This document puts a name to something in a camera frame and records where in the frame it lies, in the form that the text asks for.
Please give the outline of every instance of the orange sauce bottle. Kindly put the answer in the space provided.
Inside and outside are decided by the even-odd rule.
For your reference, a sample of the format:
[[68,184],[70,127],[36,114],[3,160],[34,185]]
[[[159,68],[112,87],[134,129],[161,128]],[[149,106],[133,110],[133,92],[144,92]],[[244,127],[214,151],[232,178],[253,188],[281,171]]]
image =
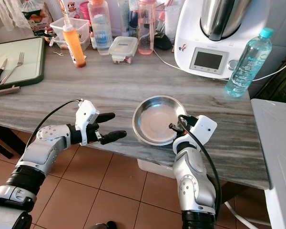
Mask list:
[[63,26],[63,37],[66,40],[69,52],[75,67],[82,68],[86,66],[84,54],[82,53],[82,47],[80,40],[78,39],[77,31],[70,24],[68,19],[64,20],[65,25]]

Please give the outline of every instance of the terracotta tile floor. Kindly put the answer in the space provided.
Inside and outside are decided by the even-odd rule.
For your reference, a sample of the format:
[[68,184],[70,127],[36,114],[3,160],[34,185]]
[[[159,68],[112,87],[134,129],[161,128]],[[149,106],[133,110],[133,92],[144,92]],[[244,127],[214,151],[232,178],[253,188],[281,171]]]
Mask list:
[[[25,142],[30,137],[25,132],[15,133]],[[18,159],[0,155],[0,185]],[[133,158],[72,146],[58,155],[41,186],[30,213],[31,229],[87,229],[109,220],[117,222],[118,229],[181,229],[176,189],[174,179],[140,170]],[[269,222],[262,190],[249,188],[230,204],[241,216]],[[216,228],[246,227],[222,205]]]

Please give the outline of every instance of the black cable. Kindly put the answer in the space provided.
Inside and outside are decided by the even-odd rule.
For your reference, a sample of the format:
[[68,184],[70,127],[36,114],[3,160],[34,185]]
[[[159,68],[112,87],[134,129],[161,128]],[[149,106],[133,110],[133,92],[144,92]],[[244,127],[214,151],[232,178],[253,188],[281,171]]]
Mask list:
[[184,129],[184,131],[186,131],[189,136],[191,136],[192,139],[194,139],[194,141],[199,145],[199,147],[201,148],[201,150],[203,151],[204,155],[206,156],[206,159],[208,160],[211,168],[212,168],[212,171],[214,173],[214,176],[215,176],[215,179],[216,179],[216,182],[217,182],[217,189],[216,189],[216,199],[215,199],[215,219],[217,220],[217,217],[218,217],[218,213],[219,213],[219,210],[220,210],[220,206],[221,206],[221,186],[220,186],[220,181],[219,181],[219,176],[218,176],[218,173],[217,173],[217,170],[215,168],[215,165],[210,157],[210,155],[208,154],[207,150],[205,149],[205,147],[201,144],[201,142],[198,140],[198,138],[193,135],[190,130],[184,125],[183,121],[181,120],[181,118],[183,118],[184,120],[187,119],[187,116],[186,115],[179,115],[178,116],[178,121],[181,125],[181,127]]
[[286,81],[286,77],[278,84],[278,86],[273,90],[273,92],[271,93],[271,95],[269,96],[269,99],[272,98],[272,96],[274,96],[276,94],[276,91],[280,88],[280,86]]
[[25,150],[27,149],[27,147],[31,144],[34,136],[37,134],[39,128],[41,127],[41,125],[52,115],[54,114],[55,112],[57,112],[59,109],[61,109],[62,107],[64,107],[65,105],[69,104],[69,103],[72,103],[72,102],[80,102],[79,99],[71,99],[69,100],[68,102],[64,103],[63,105],[57,107],[56,109],[54,109],[53,111],[51,111],[47,116],[45,116],[45,118],[38,124],[38,126],[36,127],[36,129],[34,130],[33,134],[30,136],[28,142],[27,142],[27,145],[25,146]]

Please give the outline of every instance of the gray marble surface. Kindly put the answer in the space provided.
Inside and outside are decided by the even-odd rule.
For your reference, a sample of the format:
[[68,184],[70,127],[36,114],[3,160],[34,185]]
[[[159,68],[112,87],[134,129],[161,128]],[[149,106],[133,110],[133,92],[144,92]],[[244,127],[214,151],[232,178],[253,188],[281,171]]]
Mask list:
[[[62,52],[60,57],[53,51]],[[174,63],[170,51],[158,53]],[[269,188],[266,166],[248,93],[228,97],[225,81],[191,75],[162,63],[153,53],[137,53],[130,65],[113,64],[110,56],[100,56],[89,47],[87,66],[75,68],[69,52],[47,47],[44,80],[22,87],[19,93],[0,96],[0,125],[33,132],[50,111],[62,103],[83,98],[92,101],[101,113],[116,117],[100,124],[100,133],[126,130],[127,137],[91,147],[171,166],[172,146],[150,146],[139,141],[132,128],[132,117],[141,101],[154,95],[168,95],[183,104],[188,114],[206,115],[218,127],[206,144],[223,180],[260,189]],[[70,104],[48,119],[45,125],[75,123],[77,104]],[[212,171],[204,158],[207,170]]]

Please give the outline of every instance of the appliance display screen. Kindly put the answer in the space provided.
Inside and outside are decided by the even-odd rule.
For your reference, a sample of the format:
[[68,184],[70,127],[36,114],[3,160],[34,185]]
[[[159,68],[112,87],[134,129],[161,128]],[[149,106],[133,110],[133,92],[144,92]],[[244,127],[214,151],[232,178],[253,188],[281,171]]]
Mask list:
[[197,52],[194,65],[202,66],[206,68],[218,69],[222,57],[223,56],[221,55],[205,53],[205,52]]

